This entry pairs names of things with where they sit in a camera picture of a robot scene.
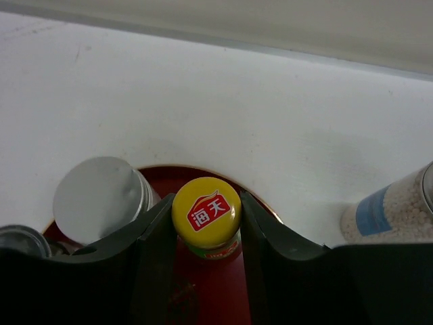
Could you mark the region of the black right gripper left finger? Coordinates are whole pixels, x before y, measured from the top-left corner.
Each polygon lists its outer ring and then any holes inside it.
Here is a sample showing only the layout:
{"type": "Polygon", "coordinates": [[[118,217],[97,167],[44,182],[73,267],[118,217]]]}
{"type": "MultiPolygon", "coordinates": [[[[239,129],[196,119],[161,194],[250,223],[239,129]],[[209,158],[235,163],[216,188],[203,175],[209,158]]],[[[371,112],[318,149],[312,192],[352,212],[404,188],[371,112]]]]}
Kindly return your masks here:
{"type": "Polygon", "coordinates": [[[177,245],[173,199],[73,255],[2,249],[1,323],[165,323],[177,245]]]}

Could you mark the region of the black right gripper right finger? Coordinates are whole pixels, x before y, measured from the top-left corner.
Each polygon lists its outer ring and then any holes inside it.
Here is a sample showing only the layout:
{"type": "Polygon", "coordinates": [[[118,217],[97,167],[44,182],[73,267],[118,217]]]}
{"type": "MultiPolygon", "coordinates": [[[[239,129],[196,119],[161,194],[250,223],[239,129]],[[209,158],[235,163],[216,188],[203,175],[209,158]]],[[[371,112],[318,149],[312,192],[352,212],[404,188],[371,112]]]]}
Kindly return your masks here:
{"type": "Polygon", "coordinates": [[[240,198],[253,324],[432,323],[431,244],[329,248],[240,198]]]}

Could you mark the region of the sauce bottle yellow cap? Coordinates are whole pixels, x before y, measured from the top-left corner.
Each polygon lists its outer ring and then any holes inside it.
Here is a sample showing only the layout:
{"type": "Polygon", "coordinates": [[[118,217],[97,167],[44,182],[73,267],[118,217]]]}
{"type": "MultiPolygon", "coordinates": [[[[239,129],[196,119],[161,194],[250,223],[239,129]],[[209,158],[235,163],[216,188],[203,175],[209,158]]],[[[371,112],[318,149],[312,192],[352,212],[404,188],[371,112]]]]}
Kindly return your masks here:
{"type": "Polygon", "coordinates": [[[202,259],[224,259],[241,243],[240,196],[222,179],[187,182],[175,195],[171,217],[180,239],[202,259]]]}

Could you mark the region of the tall grinder clear cap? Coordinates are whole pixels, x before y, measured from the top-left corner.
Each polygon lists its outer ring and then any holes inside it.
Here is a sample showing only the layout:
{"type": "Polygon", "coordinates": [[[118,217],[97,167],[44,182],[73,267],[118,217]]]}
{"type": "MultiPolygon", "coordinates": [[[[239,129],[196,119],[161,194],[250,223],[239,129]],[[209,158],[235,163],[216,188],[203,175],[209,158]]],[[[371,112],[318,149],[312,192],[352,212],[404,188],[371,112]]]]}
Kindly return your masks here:
{"type": "Polygon", "coordinates": [[[51,257],[51,248],[43,235],[25,225],[1,227],[1,248],[13,249],[34,257],[51,257]]]}

